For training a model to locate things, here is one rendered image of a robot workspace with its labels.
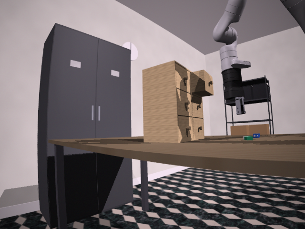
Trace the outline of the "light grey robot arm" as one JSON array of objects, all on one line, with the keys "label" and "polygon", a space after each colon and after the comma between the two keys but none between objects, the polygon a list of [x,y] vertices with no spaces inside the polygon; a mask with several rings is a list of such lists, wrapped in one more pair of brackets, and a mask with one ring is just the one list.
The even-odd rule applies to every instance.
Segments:
[{"label": "light grey robot arm", "polygon": [[[305,33],[305,0],[280,0],[291,13]],[[216,42],[226,43],[220,49],[221,60],[237,56],[237,32],[228,27],[231,23],[238,22],[242,16],[247,0],[229,0],[223,16],[213,30],[213,39]]]}]

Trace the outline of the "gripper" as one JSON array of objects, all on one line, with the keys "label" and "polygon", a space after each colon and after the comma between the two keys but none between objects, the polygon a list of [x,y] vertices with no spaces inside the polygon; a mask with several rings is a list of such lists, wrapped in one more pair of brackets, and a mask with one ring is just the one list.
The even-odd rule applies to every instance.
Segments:
[{"label": "gripper", "polygon": [[221,60],[225,100],[235,101],[236,114],[242,114],[244,108],[244,90],[242,88],[241,69],[251,67],[249,61],[238,60],[237,57],[227,57]]}]

